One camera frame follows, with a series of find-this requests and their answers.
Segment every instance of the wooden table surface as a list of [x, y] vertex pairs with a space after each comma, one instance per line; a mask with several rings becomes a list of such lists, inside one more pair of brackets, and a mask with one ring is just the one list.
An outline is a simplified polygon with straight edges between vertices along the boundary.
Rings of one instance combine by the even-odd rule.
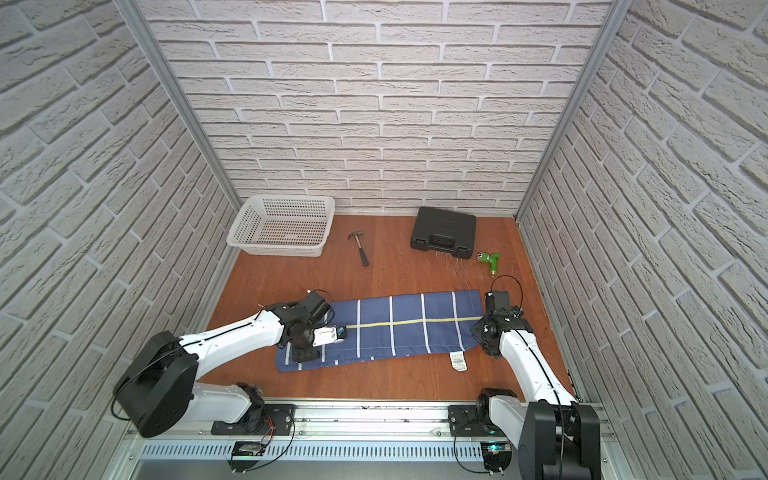
[[[488, 291], [492, 279], [487, 263], [413, 250], [414, 221], [414, 217], [335, 217], [323, 255], [317, 258], [240, 252], [208, 328], [251, 316], [260, 309], [259, 303], [300, 300], [312, 289], [326, 290], [334, 301], [452, 290], [479, 290], [482, 296]], [[360, 241], [370, 266], [361, 264], [355, 240], [347, 240], [355, 230], [364, 232]], [[475, 252], [481, 250], [500, 253], [499, 274], [520, 280], [525, 318], [555, 375], [571, 390], [514, 220], [478, 218]], [[513, 304], [520, 295], [517, 283], [509, 278], [499, 279], [495, 289], [507, 290]], [[482, 388], [493, 387], [511, 389], [522, 399], [509, 364], [485, 355], [480, 347], [465, 353], [466, 372], [455, 371], [447, 354], [433, 354], [290, 373], [277, 372], [276, 348], [241, 356], [201, 381], [256, 384], [269, 397], [459, 401], [474, 400]]]

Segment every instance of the blue checkered cloth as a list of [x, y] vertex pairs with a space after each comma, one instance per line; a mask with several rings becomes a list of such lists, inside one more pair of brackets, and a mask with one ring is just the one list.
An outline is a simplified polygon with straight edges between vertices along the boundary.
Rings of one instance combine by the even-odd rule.
[[384, 296], [332, 303], [333, 325], [348, 327], [341, 343], [320, 347], [320, 358], [291, 359], [290, 344], [278, 349], [278, 372], [319, 369], [427, 353], [450, 353], [478, 345], [469, 332], [482, 317], [477, 290]]

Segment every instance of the laundry basket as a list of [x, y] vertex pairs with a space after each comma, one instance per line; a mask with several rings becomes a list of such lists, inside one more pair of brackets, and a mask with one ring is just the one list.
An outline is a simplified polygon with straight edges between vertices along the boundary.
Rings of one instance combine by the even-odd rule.
[[254, 195], [237, 213], [227, 243], [251, 255], [319, 257], [336, 202], [309, 195]]

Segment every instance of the aluminum frame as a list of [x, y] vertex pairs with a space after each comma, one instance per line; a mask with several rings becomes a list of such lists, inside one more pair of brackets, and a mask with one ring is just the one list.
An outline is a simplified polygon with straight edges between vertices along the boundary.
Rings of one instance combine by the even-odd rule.
[[216, 154], [213, 144], [210, 142], [210, 138], [205, 133], [200, 119], [197, 118], [192, 104], [190, 104], [187, 95], [184, 93], [184, 89], [181, 87], [179, 79], [170, 66], [170, 62], [165, 57], [160, 43], [154, 37], [149, 22], [144, 17], [144, 13], [142, 13], [138, 3], [136, 0], [114, 0], [114, 3], [123, 15], [125, 24], [131, 30], [131, 33], [134, 34], [136, 42], [141, 47], [141, 50], [144, 51], [144, 55], [147, 57], [149, 65], [154, 69], [160, 85], [168, 93], [170, 102], [174, 104], [174, 107], [179, 112], [179, 117], [190, 132], [194, 143], [200, 148], [203, 159], [205, 159], [208, 167], [210, 167], [210, 171], [214, 174], [216, 181], [219, 182], [224, 196], [227, 197], [227, 200], [229, 200], [235, 210], [239, 210], [243, 206], [243, 201], [240, 199], [240, 195], [237, 194], [234, 185], [232, 185], [232, 180], [227, 175], [227, 171], [224, 170], [221, 160]]
[[[425, 445], [428, 447], [444, 445], [452, 447], [448, 407], [450, 405], [473, 406], [473, 402], [397, 402], [354, 399], [265, 399], [267, 403], [293, 403], [296, 405], [296, 434], [294, 445], [351, 445], [350, 442], [384, 442], [394, 445]], [[604, 478], [618, 480], [631, 478], [626, 459], [616, 455], [616, 443], [613, 430], [608, 423], [607, 414], [602, 404], [590, 403], [601, 420], [601, 449], [604, 454]], [[142, 458], [147, 442], [161, 440], [169, 445], [178, 445], [180, 449], [189, 448], [190, 444], [200, 442], [209, 444], [211, 455], [217, 457], [215, 448], [233, 443], [236, 440], [253, 440], [248, 435], [211, 435], [212, 422], [190, 422], [176, 425], [162, 435], [151, 440], [141, 438], [136, 430], [128, 430], [120, 444], [104, 480], [128, 480]], [[499, 442], [503, 437], [460, 437], [458, 446], [472, 447], [478, 442]], [[275, 437], [277, 445], [286, 444], [290, 435]], [[331, 455], [315, 457], [313, 460], [336, 460]], [[435, 457], [425, 456], [421, 461], [439, 461]]]
[[[528, 236], [525, 232], [525, 224], [522, 223], [520, 225], [520, 238], [523, 240], [523, 249], [528, 252], [530, 251], [530, 248], [528, 246]], [[538, 284], [544, 284], [544, 282], [541, 282], [539, 279], [541, 279], [541, 271], [539, 270], [538, 264], [531, 263], [531, 268], [533, 269], [534, 278], [536, 279], [536, 282]], [[563, 363], [565, 364], [565, 368], [568, 371], [568, 375], [571, 377], [571, 384], [574, 387], [574, 390], [576, 392], [576, 398], [579, 400], [579, 402], [582, 400], [579, 394], [586, 392], [586, 386], [584, 385], [584, 380], [581, 379], [581, 374], [579, 373], [578, 369], [576, 369], [576, 361], [574, 359], [573, 352], [571, 351], [571, 347], [568, 345], [568, 342], [565, 341], [565, 337], [563, 335], [563, 329], [558, 326], [556, 321], [559, 321], [557, 310], [554, 309], [554, 304], [552, 303], [552, 299], [549, 296], [549, 292], [546, 290], [539, 289], [539, 293], [541, 294], [541, 299], [544, 301], [544, 310], [547, 313], [547, 317], [549, 318], [549, 322], [552, 325], [552, 332], [554, 333], [554, 339], [558, 343], [558, 347], [560, 348], [560, 354], [563, 356]]]
[[525, 194], [523, 194], [523, 199], [520, 202], [518, 211], [515, 213], [515, 219], [518, 224], [525, 216], [525, 213], [528, 210], [528, 205], [530, 205], [533, 196], [538, 190], [539, 184], [544, 179], [544, 173], [546, 173], [549, 164], [554, 159], [554, 154], [558, 149], [558, 145], [560, 145], [560, 142], [565, 138], [568, 128], [576, 118], [578, 109], [584, 101], [584, 98], [587, 96], [589, 87], [592, 86], [592, 82], [598, 74], [598, 70], [605, 59], [605, 55], [611, 48], [611, 44], [616, 37], [616, 33], [619, 31], [621, 22], [629, 11], [630, 5], [632, 5], [632, 1], [633, 0], [614, 0], [613, 4], [611, 4], [611, 8], [605, 15], [605, 21], [600, 28], [598, 37], [595, 39], [594, 45], [592, 45], [592, 48], [589, 51], [587, 60], [584, 62], [584, 67], [581, 69], [581, 72], [576, 79], [576, 83], [574, 84], [574, 89], [571, 91], [571, 95], [565, 102], [565, 107], [560, 114], [557, 124], [554, 126], [552, 135], [549, 137], [547, 147], [541, 155], [541, 160], [538, 162], [538, 166], [533, 173], [531, 182], [528, 184], [528, 188], [525, 189]]

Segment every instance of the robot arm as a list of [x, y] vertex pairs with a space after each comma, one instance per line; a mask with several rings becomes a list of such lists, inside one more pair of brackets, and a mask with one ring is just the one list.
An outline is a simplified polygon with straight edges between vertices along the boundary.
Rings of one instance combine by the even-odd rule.
[[501, 430], [518, 450], [524, 480], [595, 480], [601, 477], [600, 422], [559, 382], [536, 336], [506, 292], [485, 294], [485, 316], [472, 327], [483, 351], [509, 362], [528, 401], [509, 390], [483, 389], [478, 424]]
[[327, 326], [333, 309], [316, 292], [295, 303], [276, 303], [217, 329], [175, 337], [151, 337], [114, 387], [114, 400], [139, 433], [153, 437], [177, 422], [255, 422], [263, 400], [242, 383], [217, 386], [197, 380], [239, 356], [278, 344], [291, 345], [294, 362], [319, 357], [318, 346], [346, 338], [343, 326]]

